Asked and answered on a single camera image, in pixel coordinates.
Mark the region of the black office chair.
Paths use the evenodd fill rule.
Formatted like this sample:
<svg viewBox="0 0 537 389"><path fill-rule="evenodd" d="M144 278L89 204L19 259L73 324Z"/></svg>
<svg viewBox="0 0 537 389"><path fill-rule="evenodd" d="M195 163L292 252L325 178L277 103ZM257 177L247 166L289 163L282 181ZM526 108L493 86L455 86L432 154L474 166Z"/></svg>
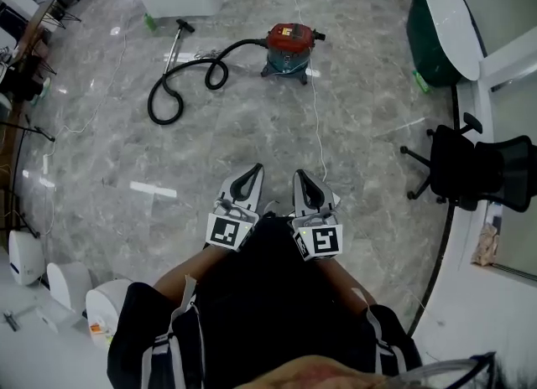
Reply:
<svg viewBox="0 0 537 389"><path fill-rule="evenodd" d="M537 196L537 146L522 135L498 143L471 142L465 134L483 131L470 113L466 125L453 129L440 125L426 134L432 138L430 156L424 158L405 146L400 148L429 168L429 175L407 198L417 200L426 189L437 195L437 202L448 202L474 211L481 200L498 203L523 213Z"/></svg>

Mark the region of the crumpled beige bag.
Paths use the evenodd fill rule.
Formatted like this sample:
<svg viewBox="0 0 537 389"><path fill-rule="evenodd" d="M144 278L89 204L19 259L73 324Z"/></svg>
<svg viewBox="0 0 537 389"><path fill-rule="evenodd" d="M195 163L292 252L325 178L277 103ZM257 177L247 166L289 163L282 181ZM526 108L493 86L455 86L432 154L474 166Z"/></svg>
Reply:
<svg viewBox="0 0 537 389"><path fill-rule="evenodd" d="M498 247L498 239L498 229L490 223L485 223L480 232L477 247L472 254L472 264L480 267L493 265Z"/></svg>

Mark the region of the person's right forearm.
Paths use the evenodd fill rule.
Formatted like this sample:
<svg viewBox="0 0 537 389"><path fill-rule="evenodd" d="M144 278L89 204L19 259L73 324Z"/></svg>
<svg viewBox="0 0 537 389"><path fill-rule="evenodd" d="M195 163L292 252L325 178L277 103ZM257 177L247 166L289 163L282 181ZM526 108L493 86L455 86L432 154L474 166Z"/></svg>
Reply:
<svg viewBox="0 0 537 389"><path fill-rule="evenodd" d="M355 314L376 304L371 293L359 283L335 258L316 261L341 302Z"/></svg>

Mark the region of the clear eyeglasses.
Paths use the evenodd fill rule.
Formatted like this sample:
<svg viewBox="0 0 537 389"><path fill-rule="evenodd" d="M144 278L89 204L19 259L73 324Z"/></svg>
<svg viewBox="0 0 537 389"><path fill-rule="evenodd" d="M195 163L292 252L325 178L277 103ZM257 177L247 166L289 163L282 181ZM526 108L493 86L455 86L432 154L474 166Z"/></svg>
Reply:
<svg viewBox="0 0 537 389"><path fill-rule="evenodd" d="M493 389L495 353L438 361L391 377L376 389Z"/></svg>

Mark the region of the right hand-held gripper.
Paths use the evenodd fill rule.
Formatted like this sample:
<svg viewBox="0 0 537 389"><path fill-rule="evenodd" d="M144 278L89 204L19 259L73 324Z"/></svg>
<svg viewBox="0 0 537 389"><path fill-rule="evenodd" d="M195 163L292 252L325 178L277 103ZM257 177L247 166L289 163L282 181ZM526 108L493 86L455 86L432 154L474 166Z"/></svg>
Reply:
<svg viewBox="0 0 537 389"><path fill-rule="evenodd" d="M334 192L314 174L298 169L293 177L293 239L302 259L330 259L342 253L343 225L336 218Z"/></svg>

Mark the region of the person's black shirt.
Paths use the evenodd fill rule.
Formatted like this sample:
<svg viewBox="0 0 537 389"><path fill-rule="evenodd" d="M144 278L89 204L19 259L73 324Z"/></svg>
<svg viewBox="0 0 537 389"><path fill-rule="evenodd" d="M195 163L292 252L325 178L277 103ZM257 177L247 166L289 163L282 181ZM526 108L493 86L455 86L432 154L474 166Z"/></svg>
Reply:
<svg viewBox="0 0 537 389"><path fill-rule="evenodd" d="M166 333L179 343L187 389L233 389L291 360L331 358L354 370L395 376L420 367L396 314L374 304L353 313L322 271L301 283L237 272L237 290L182 315L152 308L152 286L129 286L108 351L113 389L141 389L143 354Z"/></svg>

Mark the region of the person's black trousers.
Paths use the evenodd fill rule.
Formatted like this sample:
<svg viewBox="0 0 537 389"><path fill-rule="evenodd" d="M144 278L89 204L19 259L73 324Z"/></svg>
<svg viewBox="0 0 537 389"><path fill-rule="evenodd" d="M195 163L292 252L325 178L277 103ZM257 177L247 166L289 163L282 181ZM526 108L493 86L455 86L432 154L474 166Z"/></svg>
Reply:
<svg viewBox="0 0 537 389"><path fill-rule="evenodd" d="M253 276L282 277L301 283L320 278L313 262L305 262L296 245L290 218L269 215L255 226L236 256L241 271Z"/></svg>

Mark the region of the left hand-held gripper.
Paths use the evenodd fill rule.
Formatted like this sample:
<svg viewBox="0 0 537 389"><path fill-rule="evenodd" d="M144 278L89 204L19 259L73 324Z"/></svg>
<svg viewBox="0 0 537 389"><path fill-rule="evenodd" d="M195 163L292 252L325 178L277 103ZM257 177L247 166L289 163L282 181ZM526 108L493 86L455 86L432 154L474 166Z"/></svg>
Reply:
<svg viewBox="0 0 537 389"><path fill-rule="evenodd" d="M262 164L239 167L224 179L208 215L206 243L238 252L259 221L255 213L264 180Z"/></svg>

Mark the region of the person's left forearm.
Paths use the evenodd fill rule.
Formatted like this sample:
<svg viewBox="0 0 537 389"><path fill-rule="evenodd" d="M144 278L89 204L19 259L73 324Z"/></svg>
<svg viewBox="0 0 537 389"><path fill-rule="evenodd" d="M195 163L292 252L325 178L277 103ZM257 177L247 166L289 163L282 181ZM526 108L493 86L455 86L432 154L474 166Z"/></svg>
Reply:
<svg viewBox="0 0 537 389"><path fill-rule="evenodd" d="M151 290L152 308L177 309L185 297L187 280L196 281L195 305L210 305L233 295L240 281L242 255L219 246L206 246L201 252L169 270Z"/></svg>

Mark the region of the red vacuum cleaner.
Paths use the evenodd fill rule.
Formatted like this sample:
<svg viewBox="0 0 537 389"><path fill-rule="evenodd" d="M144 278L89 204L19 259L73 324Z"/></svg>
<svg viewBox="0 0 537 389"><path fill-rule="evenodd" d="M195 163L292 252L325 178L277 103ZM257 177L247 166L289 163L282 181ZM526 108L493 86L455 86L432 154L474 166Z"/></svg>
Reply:
<svg viewBox="0 0 537 389"><path fill-rule="evenodd" d="M326 35L300 23L278 23L264 40L267 47L262 77L282 75L295 78L301 85L308 83L306 71L315 42L325 41Z"/></svg>

